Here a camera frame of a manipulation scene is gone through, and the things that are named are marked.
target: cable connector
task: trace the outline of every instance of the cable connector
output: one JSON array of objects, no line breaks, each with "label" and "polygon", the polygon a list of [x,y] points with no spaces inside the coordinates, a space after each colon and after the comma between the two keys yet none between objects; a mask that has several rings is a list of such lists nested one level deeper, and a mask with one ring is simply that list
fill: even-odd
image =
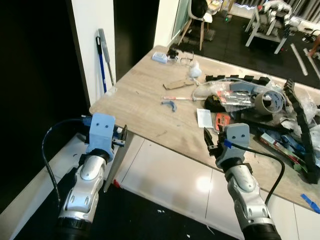
[{"label": "cable connector", "polygon": [[230,148],[232,147],[232,142],[230,142],[228,139],[224,139],[223,144],[227,147]]},{"label": "cable connector", "polygon": [[91,121],[92,121],[92,116],[81,115],[81,117],[82,117],[83,125],[90,127]]}]

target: white paper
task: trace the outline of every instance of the white paper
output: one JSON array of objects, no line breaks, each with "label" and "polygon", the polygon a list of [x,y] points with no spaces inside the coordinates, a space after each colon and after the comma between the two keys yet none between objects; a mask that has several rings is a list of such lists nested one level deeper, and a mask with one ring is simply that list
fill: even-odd
[{"label": "white paper", "polygon": [[213,129],[211,112],[208,109],[196,109],[196,114],[198,118],[198,126],[199,128],[209,128]]}]

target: black wall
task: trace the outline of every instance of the black wall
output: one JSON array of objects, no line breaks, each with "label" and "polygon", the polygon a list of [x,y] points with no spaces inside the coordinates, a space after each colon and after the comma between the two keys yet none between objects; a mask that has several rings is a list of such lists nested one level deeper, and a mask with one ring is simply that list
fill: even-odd
[{"label": "black wall", "polygon": [[119,80],[154,47],[159,0],[113,0],[113,9]]},{"label": "black wall", "polygon": [[[50,126],[88,113],[88,91],[79,67],[70,0],[0,3],[1,171],[0,212],[44,167],[41,142]],[[75,133],[55,132],[53,157]]]}]

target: wooden chair leg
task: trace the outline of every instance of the wooden chair leg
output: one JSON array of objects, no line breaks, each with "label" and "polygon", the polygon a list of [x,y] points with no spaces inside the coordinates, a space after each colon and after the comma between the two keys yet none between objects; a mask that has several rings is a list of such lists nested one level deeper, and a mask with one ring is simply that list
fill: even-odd
[{"label": "wooden chair leg", "polygon": [[204,31],[205,31],[205,22],[201,23],[201,31],[200,31],[200,51],[202,49],[202,42],[204,41]]},{"label": "wooden chair leg", "polygon": [[192,22],[192,18],[190,18],[189,21],[186,23],[186,25],[185,25],[185,27],[184,27],[184,30],[183,30],[183,33],[182,33],[182,36],[181,36],[181,38],[180,38],[180,40],[179,40],[179,42],[178,42],[178,45],[180,45],[182,39],[183,39],[184,36],[186,35],[186,32],[188,31],[188,28],[189,28],[191,22]]}]

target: black cable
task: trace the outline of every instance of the black cable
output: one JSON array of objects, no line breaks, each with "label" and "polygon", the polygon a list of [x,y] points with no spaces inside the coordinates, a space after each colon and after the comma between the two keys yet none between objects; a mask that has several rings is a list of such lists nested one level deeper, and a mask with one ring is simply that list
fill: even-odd
[{"label": "black cable", "polygon": [[274,155],[271,155],[271,154],[268,154],[268,153],[264,153],[264,152],[259,152],[259,151],[256,151],[256,150],[253,150],[253,149],[250,149],[250,148],[247,148],[247,147],[244,147],[244,146],[240,146],[238,144],[235,144],[235,143],[231,143],[232,146],[238,148],[238,149],[241,149],[241,150],[245,150],[245,151],[248,151],[248,152],[251,152],[251,153],[255,153],[255,154],[260,154],[260,155],[263,155],[263,156],[266,156],[266,157],[269,157],[269,158],[272,158],[274,160],[277,160],[280,164],[281,164],[281,171],[280,171],[280,174],[278,176],[278,178],[276,179],[275,183],[273,184],[268,196],[266,197],[265,199],[265,205],[268,205],[269,203],[269,199],[271,197],[271,195],[274,193],[276,187],[278,186],[282,176],[284,175],[285,173],[285,164],[283,161],[281,161],[279,158],[277,158],[276,156]]},{"label": "black cable", "polygon": [[50,127],[50,129],[46,132],[46,134],[44,135],[43,137],[43,140],[42,140],[42,144],[41,144],[41,152],[42,152],[42,158],[43,158],[43,161],[44,161],[44,164],[45,164],[45,167],[50,175],[50,178],[51,178],[51,181],[52,181],[52,184],[53,184],[53,188],[55,189],[55,193],[56,193],[56,197],[57,197],[57,207],[58,207],[58,210],[60,210],[60,202],[61,202],[61,199],[60,199],[60,194],[59,194],[59,190],[58,190],[58,185],[57,185],[57,182],[56,182],[56,179],[55,179],[55,176],[51,170],[51,167],[48,163],[48,160],[46,158],[46,155],[45,155],[45,143],[47,141],[47,138],[49,136],[49,133],[52,132],[52,130],[56,129],[57,127],[65,124],[65,123],[74,123],[74,122],[83,122],[82,118],[71,118],[71,119],[66,119],[66,120],[63,120],[61,122],[58,122],[57,124],[55,124],[54,126]]}]

